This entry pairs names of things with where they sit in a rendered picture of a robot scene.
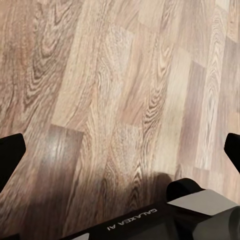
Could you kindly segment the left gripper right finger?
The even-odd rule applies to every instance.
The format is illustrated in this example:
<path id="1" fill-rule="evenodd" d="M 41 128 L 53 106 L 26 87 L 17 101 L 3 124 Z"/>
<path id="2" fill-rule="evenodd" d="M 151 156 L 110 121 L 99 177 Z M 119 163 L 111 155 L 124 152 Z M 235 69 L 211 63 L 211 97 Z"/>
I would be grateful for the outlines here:
<path id="1" fill-rule="evenodd" d="M 240 135 L 228 133 L 224 151 L 240 173 Z"/>

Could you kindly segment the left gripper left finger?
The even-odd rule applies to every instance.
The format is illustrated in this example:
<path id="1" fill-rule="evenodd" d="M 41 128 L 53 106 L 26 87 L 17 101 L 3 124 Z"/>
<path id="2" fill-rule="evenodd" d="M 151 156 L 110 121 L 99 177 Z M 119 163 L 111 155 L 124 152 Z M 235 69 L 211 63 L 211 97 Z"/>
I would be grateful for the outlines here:
<path id="1" fill-rule="evenodd" d="M 0 193 L 26 152 L 22 133 L 0 138 Z"/>

